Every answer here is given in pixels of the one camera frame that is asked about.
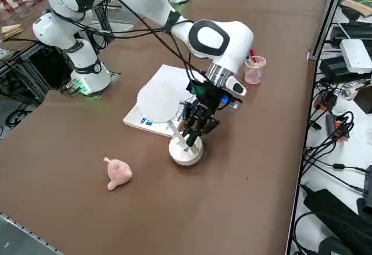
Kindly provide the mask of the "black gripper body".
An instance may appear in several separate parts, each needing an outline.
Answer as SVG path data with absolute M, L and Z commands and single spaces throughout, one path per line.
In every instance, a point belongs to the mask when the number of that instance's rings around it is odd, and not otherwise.
M 211 82 L 190 81 L 187 91 L 195 95 L 198 105 L 205 109 L 204 116 L 211 116 L 233 101 L 233 96 Z

